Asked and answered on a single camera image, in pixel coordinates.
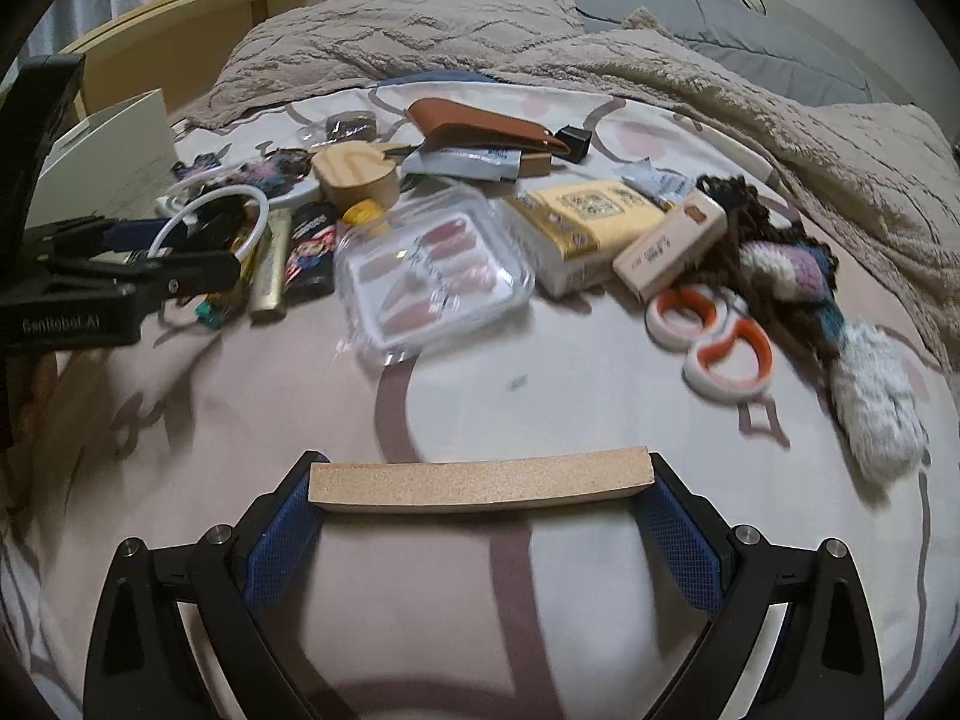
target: yellow tissue package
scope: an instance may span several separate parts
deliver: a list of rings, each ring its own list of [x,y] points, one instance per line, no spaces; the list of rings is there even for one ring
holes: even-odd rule
[[[613,278],[613,258],[664,218],[613,179],[519,191],[506,203],[512,237],[554,298]]]

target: blue gripper pad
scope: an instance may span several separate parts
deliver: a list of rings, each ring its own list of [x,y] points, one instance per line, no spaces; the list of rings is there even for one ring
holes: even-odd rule
[[[320,510],[306,499],[309,481],[307,472],[250,552],[243,593],[247,608],[261,608],[280,600],[320,530]]]
[[[686,603],[710,618],[720,610],[720,560],[661,479],[637,495],[637,520],[653,537]]]

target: wooden stick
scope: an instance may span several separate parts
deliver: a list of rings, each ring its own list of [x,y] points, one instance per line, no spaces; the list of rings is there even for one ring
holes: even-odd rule
[[[478,463],[315,463],[307,498],[331,512],[495,512],[626,498],[653,481],[641,446]]]

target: metal screw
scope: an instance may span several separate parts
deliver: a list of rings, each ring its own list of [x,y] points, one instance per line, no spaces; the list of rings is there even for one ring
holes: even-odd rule
[[[229,525],[214,525],[203,536],[211,544],[222,544],[233,533],[233,528]]]
[[[752,525],[737,525],[736,531],[733,531],[733,536],[736,536],[737,541],[746,544],[748,547],[760,542],[760,531]]]
[[[120,542],[120,554],[124,557],[133,557],[140,551],[139,538],[124,538]]]
[[[846,557],[847,556],[847,546],[843,541],[840,541],[839,538],[828,538],[827,539],[827,552],[834,557]]]

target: fluffy blanket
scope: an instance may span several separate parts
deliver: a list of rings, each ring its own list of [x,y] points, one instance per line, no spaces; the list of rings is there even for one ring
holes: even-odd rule
[[[776,165],[781,191],[904,303],[960,394],[960,172],[936,122],[889,103],[809,108],[686,49],[638,11],[586,35],[573,0],[332,0],[251,30],[189,112],[245,111],[402,74],[483,71],[676,110]]]

